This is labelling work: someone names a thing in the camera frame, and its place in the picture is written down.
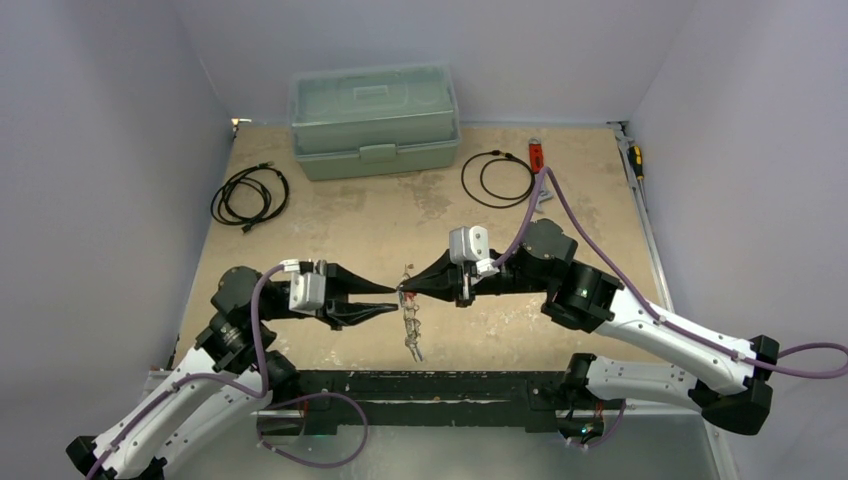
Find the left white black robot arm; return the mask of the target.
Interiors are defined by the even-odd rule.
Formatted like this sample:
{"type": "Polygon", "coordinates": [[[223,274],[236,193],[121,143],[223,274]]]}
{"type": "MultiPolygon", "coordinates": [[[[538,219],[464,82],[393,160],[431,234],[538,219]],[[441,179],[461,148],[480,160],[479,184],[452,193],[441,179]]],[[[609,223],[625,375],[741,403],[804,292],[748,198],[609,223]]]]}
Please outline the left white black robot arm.
{"type": "Polygon", "coordinates": [[[303,390],[294,364],[271,350],[276,335],[266,322],[316,319],[341,330],[398,308],[351,296],[393,291],[325,261],[289,259],[264,273],[230,269],[211,299],[214,316],[180,363],[114,426],[72,440],[69,460],[88,479],[163,479],[190,452],[256,411],[306,413],[326,395],[303,390]]]}

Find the metal keyring with keys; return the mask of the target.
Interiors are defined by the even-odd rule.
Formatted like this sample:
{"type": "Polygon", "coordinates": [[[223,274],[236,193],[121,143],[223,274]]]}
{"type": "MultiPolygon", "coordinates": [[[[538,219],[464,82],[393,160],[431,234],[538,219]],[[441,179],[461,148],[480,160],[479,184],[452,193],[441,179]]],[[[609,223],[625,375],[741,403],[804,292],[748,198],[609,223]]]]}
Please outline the metal keyring with keys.
{"type": "Polygon", "coordinates": [[[423,362],[424,357],[419,347],[421,322],[417,318],[419,306],[416,303],[416,294],[398,290],[398,300],[405,328],[404,344],[414,362],[423,362]]]}

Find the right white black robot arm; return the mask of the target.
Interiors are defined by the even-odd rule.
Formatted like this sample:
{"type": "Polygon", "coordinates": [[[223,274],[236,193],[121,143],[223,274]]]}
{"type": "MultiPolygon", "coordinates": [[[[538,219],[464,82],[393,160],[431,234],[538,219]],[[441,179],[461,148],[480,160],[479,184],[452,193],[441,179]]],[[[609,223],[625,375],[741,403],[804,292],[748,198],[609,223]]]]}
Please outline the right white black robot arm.
{"type": "Polygon", "coordinates": [[[403,280],[400,291],[470,306],[479,296],[542,293],[543,315],[568,330],[636,346],[656,363],[623,362],[595,354],[571,357],[552,388],[571,409],[625,399],[692,410],[726,431],[753,436],[771,411],[769,372],[778,343],[700,327],[640,297],[613,275],[576,260],[578,243],[549,219],[532,221],[518,246],[501,254],[480,226],[451,231],[450,246],[433,264],[403,280]]]}

